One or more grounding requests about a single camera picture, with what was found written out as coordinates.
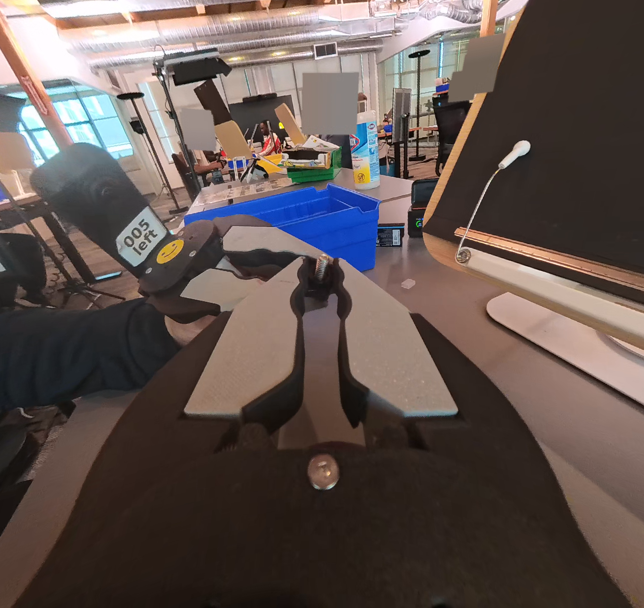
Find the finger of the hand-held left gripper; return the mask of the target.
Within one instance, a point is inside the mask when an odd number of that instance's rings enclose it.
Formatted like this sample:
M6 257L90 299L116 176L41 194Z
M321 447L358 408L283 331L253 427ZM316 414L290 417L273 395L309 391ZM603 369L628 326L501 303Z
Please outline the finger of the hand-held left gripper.
M220 268L243 279L268 281L304 257L313 260L313 247L276 227L232 226L222 237Z
M259 278L245 278L232 271L211 268L190 280L180 296L217 305L222 312L227 312L233 310L239 302L252 295L263 284Z

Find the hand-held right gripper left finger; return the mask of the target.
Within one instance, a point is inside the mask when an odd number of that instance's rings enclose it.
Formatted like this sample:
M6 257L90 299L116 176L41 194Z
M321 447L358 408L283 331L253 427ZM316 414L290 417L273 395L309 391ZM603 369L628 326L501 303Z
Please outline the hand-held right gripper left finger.
M307 260L296 258L231 312L183 412L275 432L303 401Z

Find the black knob screw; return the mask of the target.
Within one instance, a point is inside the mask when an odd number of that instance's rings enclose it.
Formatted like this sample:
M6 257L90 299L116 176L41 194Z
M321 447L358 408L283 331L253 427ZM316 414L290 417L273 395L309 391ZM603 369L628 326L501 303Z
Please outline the black knob screw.
M335 292L335 258L323 253L307 260L307 285L305 304L311 309L326 307L331 294Z

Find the blue plastic bin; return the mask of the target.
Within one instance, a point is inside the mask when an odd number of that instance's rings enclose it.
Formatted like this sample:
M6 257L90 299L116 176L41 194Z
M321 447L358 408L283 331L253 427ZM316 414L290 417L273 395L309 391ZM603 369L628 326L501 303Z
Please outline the blue plastic bin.
M375 267L380 201L366 193L328 184L272 192L246 202L189 212L185 225L198 220L249 215L326 252L342 258L360 272Z

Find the person's left hand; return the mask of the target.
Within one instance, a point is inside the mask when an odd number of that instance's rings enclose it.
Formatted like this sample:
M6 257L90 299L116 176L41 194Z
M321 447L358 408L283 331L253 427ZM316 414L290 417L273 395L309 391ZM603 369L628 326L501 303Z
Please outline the person's left hand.
M164 324L168 335L178 347L187 346L202 330L206 329L218 316L206 315L194 322L180 323L169 316L164 316Z

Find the printed paper sheet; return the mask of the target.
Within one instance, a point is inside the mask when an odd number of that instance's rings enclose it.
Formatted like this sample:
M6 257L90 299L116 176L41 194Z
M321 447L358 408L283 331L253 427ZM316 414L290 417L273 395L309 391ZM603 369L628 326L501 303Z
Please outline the printed paper sheet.
M227 183L219 185L221 190L215 191L215 185L205 187L196 197L194 204L206 206L217 202L228 202L246 196L263 194L293 185L288 177L269 178L252 184Z

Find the cardboard box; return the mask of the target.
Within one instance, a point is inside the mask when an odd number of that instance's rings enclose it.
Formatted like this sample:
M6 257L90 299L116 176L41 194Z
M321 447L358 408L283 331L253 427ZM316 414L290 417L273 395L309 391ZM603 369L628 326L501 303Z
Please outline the cardboard box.
M279 165L294 169L331 169L341 163L341 146L310 136L303 144L283 151Z

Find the small black battery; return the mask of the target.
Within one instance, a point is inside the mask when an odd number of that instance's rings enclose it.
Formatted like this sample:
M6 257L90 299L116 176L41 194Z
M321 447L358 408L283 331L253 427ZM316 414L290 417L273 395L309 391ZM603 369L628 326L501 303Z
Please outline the small black battery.
M376 247L401 248L405 237L406 224L378 224Z

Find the disinfecting wipes canister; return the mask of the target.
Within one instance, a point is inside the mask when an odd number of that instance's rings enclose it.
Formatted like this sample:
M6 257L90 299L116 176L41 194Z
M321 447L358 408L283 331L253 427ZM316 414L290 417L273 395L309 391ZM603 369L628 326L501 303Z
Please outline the disinfecting wipes canister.
M369 190L380 185L379 140L374 110L358 114L355 134L351 135L354 187Z

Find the brown tilted board stand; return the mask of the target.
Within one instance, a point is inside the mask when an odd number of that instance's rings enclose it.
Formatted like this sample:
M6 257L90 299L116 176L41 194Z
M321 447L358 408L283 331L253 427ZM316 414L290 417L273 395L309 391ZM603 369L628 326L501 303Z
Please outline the brown tilted board stand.
M194 91L202 107L210 111L213 116L216 142L223 155L228 159L244 158L250 161L253 158L251 147L239 125L232 120L229 109L213 80L203 82Z

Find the studio light on stand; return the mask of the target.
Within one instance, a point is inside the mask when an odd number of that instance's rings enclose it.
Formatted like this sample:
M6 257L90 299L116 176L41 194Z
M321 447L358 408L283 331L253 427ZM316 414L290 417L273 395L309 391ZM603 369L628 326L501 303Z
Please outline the studio light on stand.
M180 170L180 176L187 178L185 182L186 190L191 198L195 198L203 187L203 182L198 178L194 169L193 159L187 146L180 117L175 108L173 97L171 95L170 82L179 87L192 82L202 82L215 79L218 75L229 75L231 67L222 60L216 47L206 47L205 49L173 51L166 53L160 45L156 49L161 50L161 55L157 55L153 62L154 76L157 78L163 89L167 113L172 120L176 135L178 136L181 153L183 155L183 165L185 170Z

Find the black charger case green lights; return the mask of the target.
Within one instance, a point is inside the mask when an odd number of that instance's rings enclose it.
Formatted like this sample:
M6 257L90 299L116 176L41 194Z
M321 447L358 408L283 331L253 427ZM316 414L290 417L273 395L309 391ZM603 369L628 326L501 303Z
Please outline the black charger case green lights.
M412 181L407 220L407 234L410 238L422 238L424 213L438 182L438 177Z

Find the black high-back office chair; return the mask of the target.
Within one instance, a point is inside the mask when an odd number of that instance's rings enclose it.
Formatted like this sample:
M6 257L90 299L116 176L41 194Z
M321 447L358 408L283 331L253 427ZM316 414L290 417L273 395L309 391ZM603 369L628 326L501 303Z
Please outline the black high-back office chair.
M440 176L463 127L471 107L471 101L451 102L448 94L445 93L433 97L432 102L439 141L435 172L437 176Z

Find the black board white stand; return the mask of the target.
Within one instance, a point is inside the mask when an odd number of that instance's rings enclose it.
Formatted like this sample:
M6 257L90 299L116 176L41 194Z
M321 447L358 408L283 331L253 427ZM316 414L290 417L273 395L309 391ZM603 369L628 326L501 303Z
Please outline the black board white stand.
M643 405L643 0L528 0L424 231L488 316Z

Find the dark wall screen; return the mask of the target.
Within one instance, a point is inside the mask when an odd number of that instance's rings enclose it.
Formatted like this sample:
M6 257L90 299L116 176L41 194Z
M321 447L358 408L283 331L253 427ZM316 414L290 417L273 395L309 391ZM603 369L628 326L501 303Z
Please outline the dark wall screen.
M294 103L291 94L276 95L274 97L250 97L251 100L242 101L229 106L230 116L232 120L237 122L242 132L247 132L247 138L251 137L255 126L260 122L270 122L270 128L279 136L283 137L284 127L280 126L282 122L278 119L275 112L280 105L287 105L291 113L294 115Z

